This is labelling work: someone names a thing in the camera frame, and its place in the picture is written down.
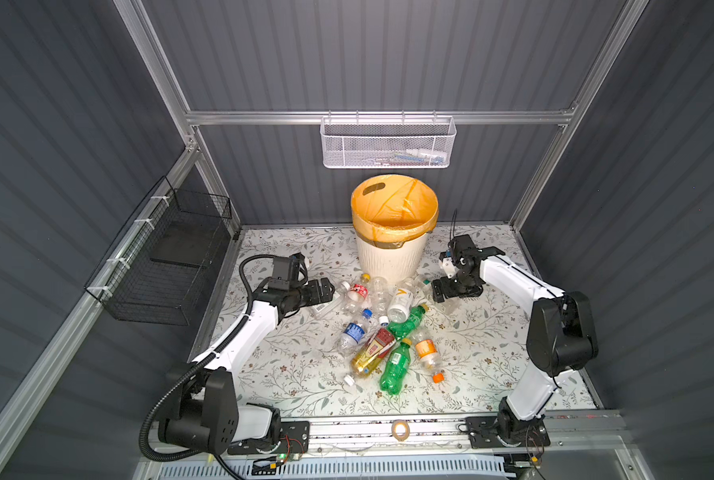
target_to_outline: plastic bottle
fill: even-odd
[[[390,395],[397,395],[402,390],[402,379],[410,366],[410,344],[410,339],[402,339],[400,346],[389,354],[379,387]]]
[[[410,335],[410,332],[415,330],[415,328],[421,324],[426,312],[429,312],[429,307],[426,306],[426,303],[421,303],[420,305],[413,307],[410,311],[410,317],[406,322],[392,322],[386,327],[386,329],[390,331],[396,339],[404,339]]]
[[[336,283],[335,291],[333,292],[333,300],[309,307],[314,315],[314,318],[321,319],[328,313],[333,312],[333,310],[340,308],[344,304],[346,292],[348,292],[350,288],[352,288],[352,286],[346,280]]]
[[[426,300],[427,305],[435,301],[435,297],[431,293],[431,282],[428,278],[418,274],[415,276],[413,281],[415,282],[415,288],[416,292],[418,292],[418,296]]]
[[[351,323],[346,326],[346,329],[335,342],[335,349],[341,356],[348,356],[352,349],[362,340],[362,337],[365,336],[365,332],[368,331],[371,315],[371,311],[365,309],[362,312],[355,313],[352,317]]]
[[[391,294],[389,293],[389,283],[382,276],[374,276],[370,280],[370,309],[373,316],[379,319],[381,326],[389,324],[389,317],[386,315]]]
[[[435,342],[425,326],[420,326],[410,334],[410,341],[415,345],[415,352],[419,354],[421,365],[431,374],[435,383],[445,380],[442,375],[442,355],[437,351]]]
[[[395,343],[395,336],[390,331],[379,329],[352,359],[352,372],[344,377],[344,382],[354,385],[355,379],[366,378],[373,373]]]
[[[408,319],[410,308],[413,305],[413,296],[415,292],[415,284],[410,277],[404,279],[397,285],[397,293],[391,299],[389,305],[389,320],[392,322],[402,323]]]
[[[362,310],[362,302],[368,298],[368,282],[370,282],[368,274],[362,274],[355,280],[352,288],[346,293],[344,312],[357,313]]]
[[[434,308],[445,315],[450,315],[461,304],[461,299],[457,296],[454,298],[446,298],[444,302],[435,302],[434,293],[432,293],[431,282],[423,275],[416,275],[413,279],[416,283],[419,292],[425,298],[427,305],[433,305]]]

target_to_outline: blue bottle label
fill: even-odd
[[[359,327],[359,325],[355,325],[354,323],[350,323],[349,326],[346,327],[346,330],[344,330],[344,333],[346,335],[351,336],[355,342],[359,343],[359,341],[362,339],[363,335],[365,334],[365,331]]]

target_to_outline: robotic arm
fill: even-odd
[[[249,261],[260,258],[272,259],[272,276],[251,291],[243,268]],[[237,405],[237,379],[233,372],[242,367],[261,340],[286,316],[295,314],[301,307],[333,299],[333,284],[327,278],[309,281],[304,261],[302,254],[256,255],[239,265],[239,275],[248,292],[245,311],[191,363],[179,364],[170,370],[168,379],[174,387],[151,409],[141,426],[139,447],[145,457],[170,462],[207,452],[221,462],[220,456],[234,443],[245,442],[266,450],[279,442],[279,409]],[[203,389],[204,397],[194,398]],[[161,442],[187,450],[174,454],[155,452],[148,441],[154,419],[160,422]],[[224,468],[234,476],[228,467]]]
[[[482,285],[490,283],[530,315],[526,348],[531,362],[515,390],[501,399],[496,424],[505,445],[519,445],[541,423],[552,393],[597,355],[589,299],[527,273],[494,246],[477,248],[468,235],[453,237],[440,254],[440,267],[447,277],[432,282],[435,302],[479,296]]]

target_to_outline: clear plastic bottle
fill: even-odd
[[[442,355],[437,351],[429,329],[420,326],[413,330],[409,339],[415,346],[415,352],[419,354],[421,365],[431,374],[431,379],[435,383],[445,380],[445,376],[442,375]]]
[[[390,331],[397,340],[404,339],[421,324],[421,321],[424,319],[424,314],[428,311],[429,307],[426,306],[426,303],[421,303],[411,309],[410,317],[408,317],[406,322],[391,322],[386,329]]]
[[[418,274],[415,276],[413,281],[415,282],[415,288],[418,292],[418,296],[420,297],[420,299],[416,299],[417,302],[426,300],[426,304],[429,305],[435,301],[435,297],[431,293],[431,281],[428,278]]]
[[[434,308],[445,315],[450,315],[461,304],[461,299],[457,296],[454,298],[446,298],[444,302],[435,302],[435,295],[432,292],[431,282],[423,275],[416,275],[413,279],[419,292],[425,298],[427,305],[433,305]]]
[[[368,282],[370,275],[362,274],[352,284],[349,292],[346,292],[346,301],[344,303],[344,312],[357,313],[362,310],[362,303],[368,298]]]
[[[392,322],[402,323],[408,319],[410,308],[413,305],[415,283],[410,277],[397,285],[397,292],[391,299],[387,315]]]
[[[389,283],[383,276],[374,276],[370,279],[370,309],[373,316],[379,319],[381,326],[389,324],[389,317],[386,315],[391,303],[391,293]]]
[[[400,346],[391,351],[386,361],[379,387],[390,395],[397,395],[402,390],[402,380],[410,366],[410,343],[410,339],[402,339]]]
[[[346,298],[346,292],[348,292],[350,288],[352,288],[352,286],[346,280],[336,283],[335,291],[333,292],[333,300],[309,307],[309,310],[312,311],[314,318],[319,320],[328,313],[333,312],[333,310],[341,308],[344,304],[344,299]]]
[[[371,315],[371,311],[365,309],[362,312],[355,313],[352,317],[351,323],[346,326],[346,329],[335,342],[335,349],[341,356],[349,356],[352,350],[362,340],[362,337],[365,336],[365,332],[368,331]]]

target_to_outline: trash can handle hole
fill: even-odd
[[[370,187],[365,187],[365,189],[362,191],[362,196],[364,197],[367,194],[375,192],[376,190],[381,190],[384,187],[386,187],[386,184],[384,182],[373,184]]]

